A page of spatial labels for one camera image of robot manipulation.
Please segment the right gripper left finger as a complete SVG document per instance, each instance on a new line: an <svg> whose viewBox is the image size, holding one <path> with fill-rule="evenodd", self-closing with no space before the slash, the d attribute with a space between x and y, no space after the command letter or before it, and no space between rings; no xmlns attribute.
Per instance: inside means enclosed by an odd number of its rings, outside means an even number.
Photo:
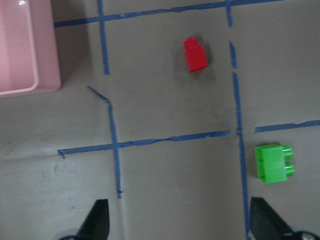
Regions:
<svg viewBox="0 0 320 240"><path fill-rule="evenodd" d="M98 199L82 223L77 237L81 240L107 240L110 234L108 199Z"/></svg>

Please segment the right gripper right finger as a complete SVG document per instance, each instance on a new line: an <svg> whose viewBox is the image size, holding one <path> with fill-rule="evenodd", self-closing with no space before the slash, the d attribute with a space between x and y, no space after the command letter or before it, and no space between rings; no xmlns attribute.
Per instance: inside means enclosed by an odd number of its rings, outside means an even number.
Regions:
<svg viewBox="0 0 320 240"><path fill-rule="evenodd" d="M287 240L293 230L262 197L250 201L250 231L256 240Z"/></svg>

